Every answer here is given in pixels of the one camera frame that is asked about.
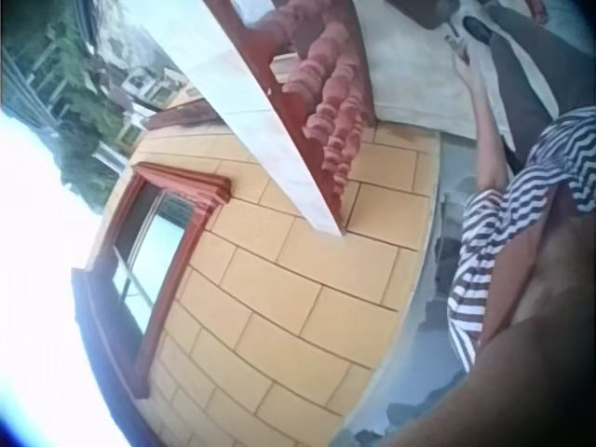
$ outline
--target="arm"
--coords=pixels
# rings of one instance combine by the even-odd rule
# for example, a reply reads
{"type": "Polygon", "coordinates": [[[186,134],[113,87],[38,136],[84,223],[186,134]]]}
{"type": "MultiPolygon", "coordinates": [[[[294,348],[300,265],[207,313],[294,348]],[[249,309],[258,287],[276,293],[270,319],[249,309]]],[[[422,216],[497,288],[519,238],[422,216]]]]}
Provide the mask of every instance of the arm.
{"type": "Polygon", "coordinates": [[[469,90],[476,120],[476,184],[481,191],[505,191],[508,184],[505,148],[496,125],[478,57],[467,65],[454,55],[454,68],[469,90]]]}

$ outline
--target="red window frame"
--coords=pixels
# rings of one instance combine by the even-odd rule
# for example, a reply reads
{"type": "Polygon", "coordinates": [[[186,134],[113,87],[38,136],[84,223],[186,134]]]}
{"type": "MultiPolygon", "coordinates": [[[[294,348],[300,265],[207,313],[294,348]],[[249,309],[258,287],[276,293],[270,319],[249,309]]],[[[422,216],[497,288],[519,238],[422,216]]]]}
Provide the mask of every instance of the red window frame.
{"type": "Polygon", "coordinates": [[[174,294],[207,221],[219,206],[229,202],[231,183],[229,179],[219,175],[152,163],[139,163],[133,169],[132,179],[121,197],[105,233],[98,258],[92,269],[85,274],[87,284],[85,295],[88,297],[90,312],[100,333],[103,348],[120,380],[124,382],[134,398],[145,399],[149,397],[149,370],[157,351],[157,344],[166,317],[174,300],[174,294]],[[105,288],[102,286],[105,276],[101,274],[101,271],[102,260],[106,259],[107,254],[113,249],[132,205],[142,188],[148,183],[189,200],[194,204],[194,211],[162,283],[149,324],[142,336],[139,352],[136,359],[132,360],[115,339],[115,333],[110,327],[108,318],[102,316],[102,305],[105,306],[107,300],[105,288]]]}

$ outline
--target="hand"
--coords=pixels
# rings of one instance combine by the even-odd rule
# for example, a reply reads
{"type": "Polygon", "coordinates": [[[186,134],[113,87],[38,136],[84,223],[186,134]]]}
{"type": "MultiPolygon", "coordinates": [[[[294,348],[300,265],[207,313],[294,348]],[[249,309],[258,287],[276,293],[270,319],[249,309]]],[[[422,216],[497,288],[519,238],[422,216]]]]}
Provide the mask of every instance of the hand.
{"type": "Polygon", "coordinates": [[[471,49],[464,47],[461,54],[454,51],[454,69],[472,94],[486,90],[480,58],[474,47],[471,49]],[[469,64],[464,61],[464,58],[469,60],[469,64]]]}

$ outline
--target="dark trousers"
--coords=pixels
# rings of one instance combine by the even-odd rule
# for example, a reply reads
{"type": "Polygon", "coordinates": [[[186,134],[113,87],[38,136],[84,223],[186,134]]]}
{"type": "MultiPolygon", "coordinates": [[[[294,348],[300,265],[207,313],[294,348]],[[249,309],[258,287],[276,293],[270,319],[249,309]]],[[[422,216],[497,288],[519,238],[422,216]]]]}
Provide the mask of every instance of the dark trousers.
{"type": "MultiPolygon", "coordinates": [[[[552,90],[560,115],[596,104],[596,60],[512,9],[492,6],[487,10],[534,60],[552,90]]],[[[525,164],[553,117],[532,90],[509,41],[494,33],[490,47],[516,157],[525,164]]]]}

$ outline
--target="sky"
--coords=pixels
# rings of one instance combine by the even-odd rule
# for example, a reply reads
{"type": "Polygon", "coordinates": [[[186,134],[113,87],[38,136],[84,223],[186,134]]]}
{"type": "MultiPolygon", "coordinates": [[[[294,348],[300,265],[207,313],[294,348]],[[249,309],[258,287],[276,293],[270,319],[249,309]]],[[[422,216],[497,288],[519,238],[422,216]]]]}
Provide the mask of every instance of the sky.
{"type": "Polygon", "coordinates": [[[1,112],[0,156],[0,415],[26,445],[127,446],[89,367],[70,284],[101,217],[1,112]]]}

